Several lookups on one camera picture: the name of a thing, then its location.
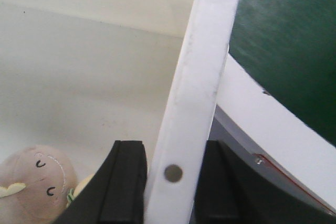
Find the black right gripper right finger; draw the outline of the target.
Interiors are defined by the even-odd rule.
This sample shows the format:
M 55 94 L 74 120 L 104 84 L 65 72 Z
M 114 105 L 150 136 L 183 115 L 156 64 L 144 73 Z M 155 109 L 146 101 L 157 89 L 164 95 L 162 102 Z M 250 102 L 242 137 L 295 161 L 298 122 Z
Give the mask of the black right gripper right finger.
M 335 223 L 263 176 L 227 145 L 207 141 L 194 199 L 196 223 Z

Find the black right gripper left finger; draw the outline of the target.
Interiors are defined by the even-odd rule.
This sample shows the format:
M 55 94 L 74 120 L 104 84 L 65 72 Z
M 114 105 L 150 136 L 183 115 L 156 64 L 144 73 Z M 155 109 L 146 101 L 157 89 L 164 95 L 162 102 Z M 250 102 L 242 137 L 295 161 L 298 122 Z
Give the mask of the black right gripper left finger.
M 90 182 L 55 223 L 143 223 L 147 159 L 141 141 L 115 141 Z

